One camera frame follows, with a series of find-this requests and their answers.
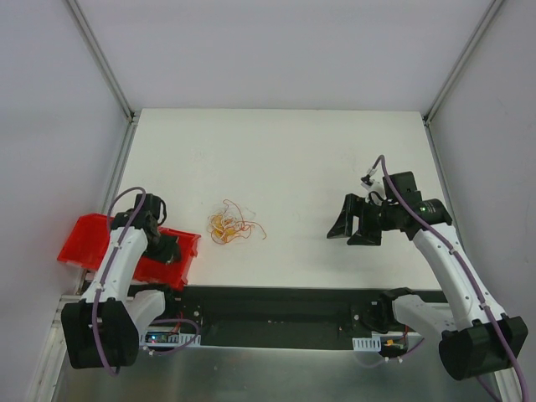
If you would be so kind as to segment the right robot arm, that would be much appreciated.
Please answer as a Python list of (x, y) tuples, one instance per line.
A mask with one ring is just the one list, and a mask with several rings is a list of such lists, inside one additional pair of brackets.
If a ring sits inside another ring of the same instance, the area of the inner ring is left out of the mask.
[(383, 193), (369, 175), (362, 181), (368, 196), (346, 194), (327, 237), (379, 246), (384, 232), (400, 231), (425, 257), (452, 314), (442, 316), (402, 287), (381, 293), (363, 313), (363, 325), (382, 334), (404, 325), (432, 339), (455, 380), (510, 369), (528, 336), (527, 326), (521, 317), (510, 317), (478, 278), (445, 205), (436, 198), (424, 200), (411, 172), (385, 178)]

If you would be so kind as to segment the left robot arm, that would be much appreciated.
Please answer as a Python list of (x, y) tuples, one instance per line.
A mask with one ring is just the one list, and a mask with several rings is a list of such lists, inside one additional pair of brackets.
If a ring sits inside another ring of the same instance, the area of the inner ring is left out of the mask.
[(109, 241), (95, 279), (78, 302), (63, 307), (61, 324), (74, 369), (103, 368), (110, 375), (135, 363), (140, 338), (149, 324), (167, 326), (177, 306), (162, 291), (145, 290), (127, 300), (141, 258), (170, 265), (182, 259), (178, 239), (159, 230), (166, 204), (154, 194), (136, 189), (135, 205), (109, 214)]

